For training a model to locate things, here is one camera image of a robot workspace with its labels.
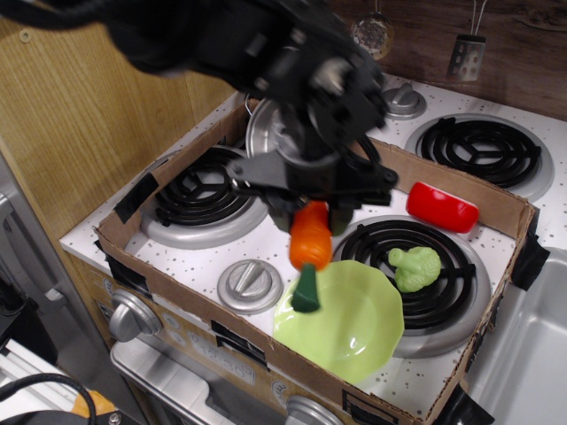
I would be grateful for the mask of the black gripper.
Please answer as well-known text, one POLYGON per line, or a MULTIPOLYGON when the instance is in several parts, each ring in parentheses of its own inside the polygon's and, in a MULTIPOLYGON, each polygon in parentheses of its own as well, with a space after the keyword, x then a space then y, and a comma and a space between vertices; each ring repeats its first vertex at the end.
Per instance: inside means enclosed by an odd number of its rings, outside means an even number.
POLYGON ((303 200, 317 200, 328 204, 330 232, 339 236, 358 206, 390 204, 398 182, 393 170, 352 151, 308 162, 294 162, 270 151, 232 160, 226 170, 236 191, 264 199, 272 221, 286 233, 306 206, 303 200))

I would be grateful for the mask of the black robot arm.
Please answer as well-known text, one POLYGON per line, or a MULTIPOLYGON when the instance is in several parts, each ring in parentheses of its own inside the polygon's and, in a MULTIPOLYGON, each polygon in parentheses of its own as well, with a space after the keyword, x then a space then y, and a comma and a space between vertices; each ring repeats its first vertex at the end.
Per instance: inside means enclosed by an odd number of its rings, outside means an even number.
POLYGON ((329 207, 334 234, 391 201, 398 176, 368 138, 384 125, 384 76, 324 1, 4 1, 1 13, 48 31, 99 23, 141 72, 195 71, 275 103, 281 144, 227 173, 281 230, 310 201, 329 207))

